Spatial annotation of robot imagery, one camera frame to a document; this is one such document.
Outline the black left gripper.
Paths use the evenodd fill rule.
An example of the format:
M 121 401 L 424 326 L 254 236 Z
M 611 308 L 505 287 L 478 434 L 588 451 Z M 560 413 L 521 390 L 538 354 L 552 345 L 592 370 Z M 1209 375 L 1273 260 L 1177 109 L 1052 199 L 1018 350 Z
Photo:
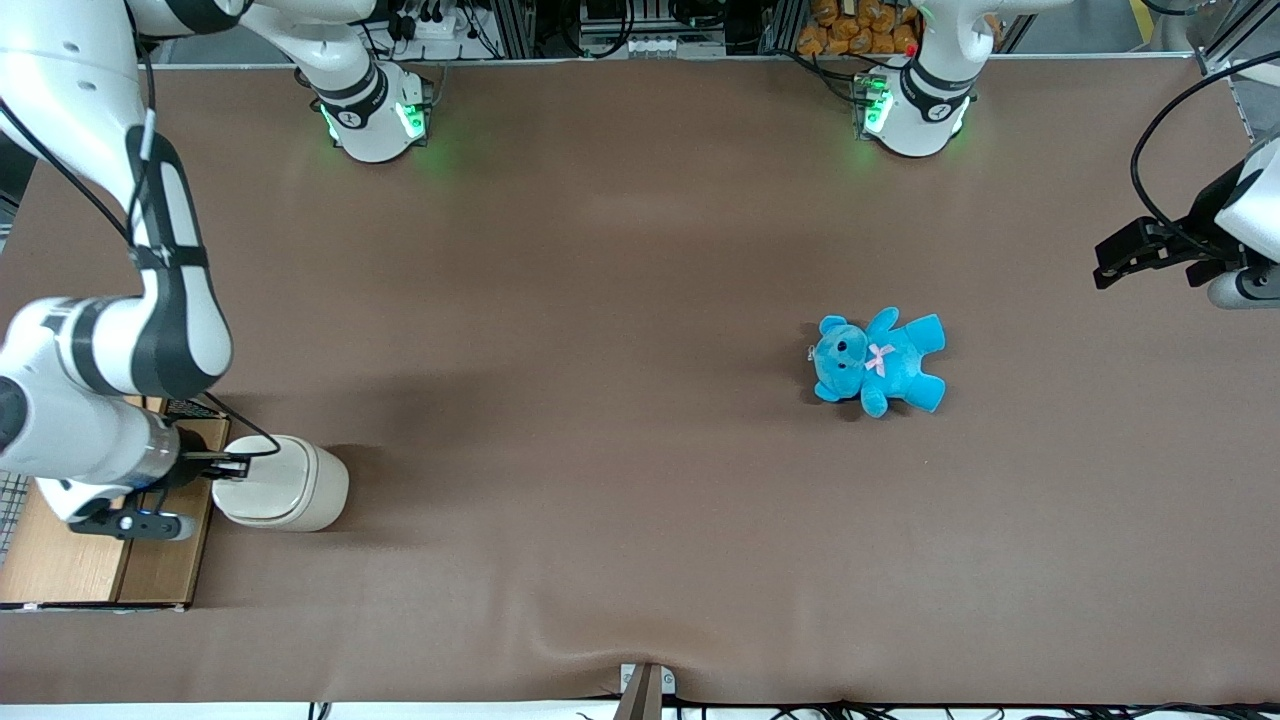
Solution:
M 1193 287 L 1242 290 L 1242 282 L 1252 279 L 1251 263 L 1256 260 L 1256 254 L 1244 250 L 1242 241 L 1216 222 L 1217 214 L 1233 199 L 1243 167 L 1243 160 L 1236 161 L 1197 193 L 1183 217 L 1164 222 L 1179 238 L 1179 245 L 1196 252 L 1196 260 L 1187 272 Z M 1094 246 L 1094 287 L 1105 291 L 1120 279 L 1146 270 L 1151 263 L 1164 260 L 1162 251 L 1164 232 L 1156 219 L 1139 217 L 1129 222 Z

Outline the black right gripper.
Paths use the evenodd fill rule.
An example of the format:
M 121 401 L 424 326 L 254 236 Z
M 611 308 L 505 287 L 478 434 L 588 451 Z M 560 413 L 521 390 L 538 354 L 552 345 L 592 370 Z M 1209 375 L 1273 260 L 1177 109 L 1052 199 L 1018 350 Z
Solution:
M 243 480 L 250 473 L 250 454 L 228 454 L 211 450 L 205 438 L 183 427 L 177 427 L 179 441 L 175 461 L 160 479 L 160 489 L 172 491 L 197 480 L 207 469 L 215 480 Z

